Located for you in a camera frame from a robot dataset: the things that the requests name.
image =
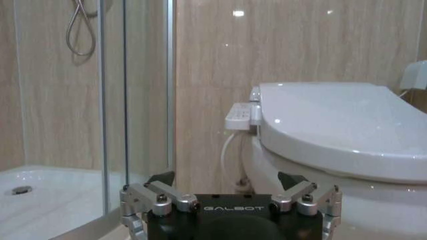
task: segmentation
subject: screw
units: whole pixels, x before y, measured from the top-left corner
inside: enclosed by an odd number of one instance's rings
[[[302,196],[302,200],[312,203],[314,201],[314,196],[312,194],[305,194],[305,196]]]
[[[169,200],[169,197],[165,194],[159,194],[157,200],[158,200],[158,203],[165,203]]]
[[[199,202],[194,202],[190,206],[190,212],[197,213],[201,210],[201,203]]]
[[[269,204],[269,209],[270,209],[270,212],[276,215],[281,213],[280,206],[274,202]]]

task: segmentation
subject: metal frame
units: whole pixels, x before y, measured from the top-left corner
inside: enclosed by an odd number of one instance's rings
[[[175,171],[175,6],[177,0],[165,0],[167,6],[167,168]]]
[[[106,121],[106,56],[105,56],[105,18],[106,3],[98,0],[98,72],[99,72],[99,124],[101,124],[101,159],[102,159],[102,194],[103,194],[103,214],[110,211],[110,173],[107,161],[107,121]]]

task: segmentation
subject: marble wall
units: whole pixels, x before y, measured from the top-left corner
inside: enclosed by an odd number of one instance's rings
[[[0,0],[0,171],[26,162],[14,1]]]
[[[15,7],[26,164],[99,169],[98,52],[78,57],[67,47],[74,1],[15,0]],[[87,9],[97,10],[97,1],[87,1]],[[86,51],[91,38],[82,19],[71,36]]]
[[[424,6],[424,0],[178,1],[177,180],[183,191],[231,191],[221,170],[231,134],[225,117],[234,102],[249,100],[253,86],[334,81],[398,90],[408,64],[422,56]],[[237,154],[233,149],[229,159]]]

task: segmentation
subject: white plastic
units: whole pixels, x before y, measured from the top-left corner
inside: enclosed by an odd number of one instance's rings
[[[278,172],[304,175],[318,185],[340,185],[344,192],[342,223],[337,240],[427,239],[427,186],[390,184],[333,174],[281,157],[257,137],[243,156],[245,173],[258,194],[281,194]]]
[[[427,61],[412,63],[406,67],[401,89],[427,89]]]
[[[261,84],[261,141],[337,174],[427,183],[427,114],[369,83]]]
[[[252,103],[235,103],[226,117],[226,129],[250,130]]]

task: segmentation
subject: glass shower door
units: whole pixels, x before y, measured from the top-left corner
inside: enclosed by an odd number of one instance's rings
[[[125,184],[174,169],[174,1],[99,5],[107,213]]]
[[[130,182],[173,169],[173,49],[167,0],[125,2],[127,159]]]

